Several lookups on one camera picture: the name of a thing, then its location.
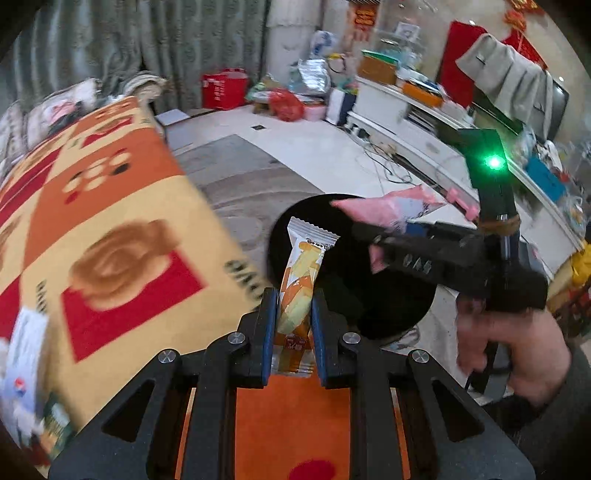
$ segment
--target curtain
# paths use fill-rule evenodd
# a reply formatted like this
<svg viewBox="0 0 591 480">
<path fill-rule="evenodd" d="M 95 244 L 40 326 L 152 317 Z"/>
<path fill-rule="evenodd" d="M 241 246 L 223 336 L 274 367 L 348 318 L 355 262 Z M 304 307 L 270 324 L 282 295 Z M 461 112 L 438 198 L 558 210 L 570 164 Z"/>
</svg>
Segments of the curtain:
<svg viewBox="0 0 591 480">
<path fill-rule="evenodd" d="M 201 76 L 222 68 L 260 75 L 269 0 L 137 0 L 148 70 L 169 80 L 159 112 L 201 107 Z"/>
<path fill-rule="evenodd" d="M 51 0 L 0 63 L 0 112 L 29 111 L 47 95 L 95 77 L 118 91 L 141 65 L 136 0 Z"/>
</svg>

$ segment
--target black round table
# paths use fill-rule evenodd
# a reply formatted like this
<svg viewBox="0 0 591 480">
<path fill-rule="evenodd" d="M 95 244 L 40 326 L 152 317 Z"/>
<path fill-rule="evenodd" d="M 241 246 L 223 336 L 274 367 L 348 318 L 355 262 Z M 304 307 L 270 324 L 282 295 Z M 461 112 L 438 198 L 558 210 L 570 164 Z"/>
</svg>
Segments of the black round table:
<svg viewBox="0 0 591 480">
<path fill-rule="evenodd" d="M 336 245 L 326 252 L 314 288 L 322 288 L 329 310 L 344 315 L 349 326 L 356 326 L 362 335 L 391 339 L 425 316 L 436 286 L 396 271 L 372 274 L 367 244 L 353 238 L 353 221 L 330 205 L 332 200 L 348 198 L 357 197 L 317 195 L 289 207 L 271 231 L 267 276 L 274 287 L 280 287 L 291 253 L 287 224 L 292 216 L 339 235 Z"/>
</svg>

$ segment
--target orange box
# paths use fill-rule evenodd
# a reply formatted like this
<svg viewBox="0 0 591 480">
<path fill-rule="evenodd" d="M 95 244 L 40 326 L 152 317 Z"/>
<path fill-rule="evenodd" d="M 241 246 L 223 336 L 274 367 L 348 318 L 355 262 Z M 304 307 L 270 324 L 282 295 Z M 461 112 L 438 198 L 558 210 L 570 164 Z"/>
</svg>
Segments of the orange box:
<svg viewBox="0 0 591 480">
<path fill-rule="evenodd" d="M 363 57 L 357 74 L 378 83 L 394 85 L 396 83 L 396 67 L 383 60 Z"/>
<path fill-rule="evenodd" d="M 433 95 L 432 93 L 425 92 L 422 88 L 413 85 L 412 83 L 404 82 L 402 86 L 402 92 L 404 95 L 414 98 L 421 103 L 424 103 L 431 108 L 439 108 L 443 105 L 443 98 Z"/>
</svg>

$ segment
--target black gripper frame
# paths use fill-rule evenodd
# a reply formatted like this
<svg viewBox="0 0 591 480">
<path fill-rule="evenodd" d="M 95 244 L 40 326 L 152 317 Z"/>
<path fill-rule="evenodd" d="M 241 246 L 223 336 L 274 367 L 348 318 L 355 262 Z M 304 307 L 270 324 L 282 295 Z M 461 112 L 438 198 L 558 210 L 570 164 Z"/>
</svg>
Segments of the black gripper frame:
<svg viewBox="0 0 591 480">
<path fill-rule="evenodd" d="M 268 288 L 258 311 L 242 317 L 243 340 L 234 333 L 202 351 L 160 352 L 55 459 L 49 480 L 174 478 L 192 388 L 180 478 L 233 480 L 236 389 L 267 384 L 277 300 Z M 525 456 L 426 352 L 387 352 L 355 335 L 345 342 L 345 318 L 328 311 L 321 290 L 311 318 L 323 386 L 351 391 L 351 480 L 404 477 L 391 388 L 412 480 L 534 480 Z"/>
</svg>

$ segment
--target gray cloth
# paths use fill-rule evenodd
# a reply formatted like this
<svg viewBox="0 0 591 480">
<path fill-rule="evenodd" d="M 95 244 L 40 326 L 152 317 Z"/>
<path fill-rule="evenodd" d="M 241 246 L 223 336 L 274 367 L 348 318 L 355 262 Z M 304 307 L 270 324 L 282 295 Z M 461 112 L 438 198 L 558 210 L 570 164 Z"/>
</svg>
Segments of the gray cloth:
<svg viewBox="0 0 591 480">
<path fill-rule="evenodd" d="M 141 48 L 149 70 L 170 80 L 159 112 L 199 108 L 201 76 L 244 68 L 258 80 L 268 0 L 138 0 Z"/>
<path fill-rule="evenodd" d="M 542 68 L 495 37 L 482 34 L 456 60 L 458 68 L 475 81 L 491 102 L 508 118 L 529 125 L 537 111 L 544 118 L 538 134 L 546 139 L 552 117 L 552 77 Z"/>
<path fill-rule="evenodd" d="M 0 112 L 28 112 L 47 95 L 89 77 L 116 93 L 141 64 L 135 1 L 50 0 L 0 63 Z"/>
<path fill-rule="evenodd" d="M 538 480 L 588 477 L 581 472 L 591 442 L 591 369 L 580 349 L 571 352 L 564 384 L 544 409 L 535 411 L 517 396 L 485 407 L 532 463 Z"/>
</svg>

